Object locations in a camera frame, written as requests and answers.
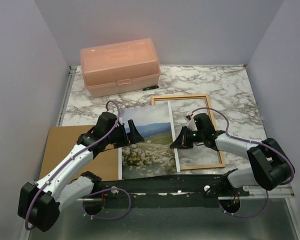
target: white marble surface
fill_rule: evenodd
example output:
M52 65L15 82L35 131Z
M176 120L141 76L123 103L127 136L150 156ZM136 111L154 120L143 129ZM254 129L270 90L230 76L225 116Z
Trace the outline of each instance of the white marble surface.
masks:
M73 86L67 103L62 126L93 125L105 110L108 100L115 100L123 108L137 108L151 104L151 96L208 94L211 107L222 111L230 121L229 132L244 138L263 140L266 134L257 109L256 101L243 66L165 66L161 67L159 88L148 91L135 91L111 96L93 98L84 87L81 67L76 71ZM183 116L195 106L198 100L171 103L176 134L184 124ZM219 130L224 130L226 121L214 114ZM180 165L217 163L215 152L210 149L184 150L180 153ZM249 162L231 153L224 153L226 167L182 171L187 174L221 174L234 168L246 168Z

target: wooden picture frame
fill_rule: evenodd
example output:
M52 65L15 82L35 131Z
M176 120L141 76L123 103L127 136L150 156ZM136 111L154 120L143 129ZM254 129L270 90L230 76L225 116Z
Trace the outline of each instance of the wooden picture frame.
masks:
M209 96L207 94L187 94L187 95L163 95L163 96L152 96L151 105L155 105L157 101L170 101L170 100L188 100L188 99L203 99L207 108L211 108ZM215 129L217 129L216 120L213 111L207 109L208 115ZM207 164L207 165L194 165L194 166L182 166L181 170L197 170L197 169L215 169L224 168L226 166L225 156L223 152L217 152L219 163Z

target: black marker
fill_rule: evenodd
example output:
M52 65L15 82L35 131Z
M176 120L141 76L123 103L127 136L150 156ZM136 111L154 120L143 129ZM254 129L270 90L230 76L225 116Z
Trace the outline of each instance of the black marker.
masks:
M159 86L155 85L155 86L146 87L143 89L143 91L147 91L147 90L151 90L151 89L158 89L158 88L159 88Z

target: orange translucent storage box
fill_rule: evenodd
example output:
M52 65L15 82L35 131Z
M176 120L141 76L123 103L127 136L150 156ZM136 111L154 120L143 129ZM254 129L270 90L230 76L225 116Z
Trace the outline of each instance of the orange translucent storage box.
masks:
M158 84L160 65L150 38L82 49L84 86L95 97Z

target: gray floor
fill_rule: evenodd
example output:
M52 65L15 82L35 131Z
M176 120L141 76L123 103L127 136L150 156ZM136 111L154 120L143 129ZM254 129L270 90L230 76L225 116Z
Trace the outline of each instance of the gray floor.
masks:
M264 199L244 199L240 214L261 209ZM123 209L107 209L113 217ZM83 217L79 202L61 213L47 232L33 230L31 240L294 240L295 230L284 199L271 199L267 211L255 218L239 219L218 208L134 208L115 221Z

